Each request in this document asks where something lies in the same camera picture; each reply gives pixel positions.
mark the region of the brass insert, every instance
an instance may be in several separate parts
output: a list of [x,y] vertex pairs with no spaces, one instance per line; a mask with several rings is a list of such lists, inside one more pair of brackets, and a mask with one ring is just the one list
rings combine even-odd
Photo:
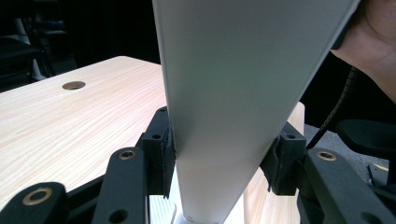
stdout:
[[35,205],[46,201],[52,195],[51,188],[40,188],[28,193],[22,200],[24,205]]
[[73,90],[78,90],[81,89],[85,86],[85,82],[82,81],[73,81],[73,82],[67,82],[62,86],[67,91],[73,91]]
[[337,157],[335,155],[333,155],[330,152],[327,151],[319,151],[318,152],[318,157],[325,160],[325,161],[335,161],[337,160]]
[[126,161],[133,159],[136,156],[136,152],[134,150],[125,150],[119,154],[120,160]]

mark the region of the black chair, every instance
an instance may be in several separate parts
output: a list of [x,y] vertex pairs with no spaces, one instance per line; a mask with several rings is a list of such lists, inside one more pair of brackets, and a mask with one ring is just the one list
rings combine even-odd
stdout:
[[43,68],[46,77],[55,75],[40,38],[32,27],[34,20],[33,0],[0,0],[1,20],[21,20],[30,44],[12,37],[0,37],[0,67],[16,63],[27,63],[29,81],[33,81],[34,60]]
[[364,119],[345,119],[337,124],[336,132],[353,151],[389,160],[386,180],[376,179],[373,176],[375,168],[369,167],[375,186],[396,185],[396,125]]

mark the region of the light wood grain surface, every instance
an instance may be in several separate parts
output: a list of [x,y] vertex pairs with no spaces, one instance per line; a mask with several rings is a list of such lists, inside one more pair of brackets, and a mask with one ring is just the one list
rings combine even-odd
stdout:
[[[79,90],[63,84],[83,81]],[[39,182],[74,189],[102,175],[166,105],[158,64],[117,57],[0,94],[0,209]],[[304,106],[290,117],[300,131]],[[266,192],[258,171],[244,195],[247,223],[297,223],[295,199]]]

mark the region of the black cable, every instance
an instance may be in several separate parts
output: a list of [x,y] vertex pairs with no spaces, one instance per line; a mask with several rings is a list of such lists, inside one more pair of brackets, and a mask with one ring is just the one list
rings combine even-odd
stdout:
[[330,115],[326,118],[326,120],[320,126],[318,132],[314,135],[314,137],[311,139],[309,144],[306,146],[307,149],[314,147],[318,143],[320,138],[323,136],[323,134],[325,134],[329,130],[330,124],[332,124],[334,117],[338,114],[340,109],[346,104],[351,93],[353,92],[353,89],[356,85],[356,81],[358,79],[360,72],[361,71],[354,66],[352,66],[350,68],[349,75],[347,77],[346,84],[344,86],[344,90],[340,96],[340,99],[338,100],[335,107],[332,109],[332,112],[330,113]]

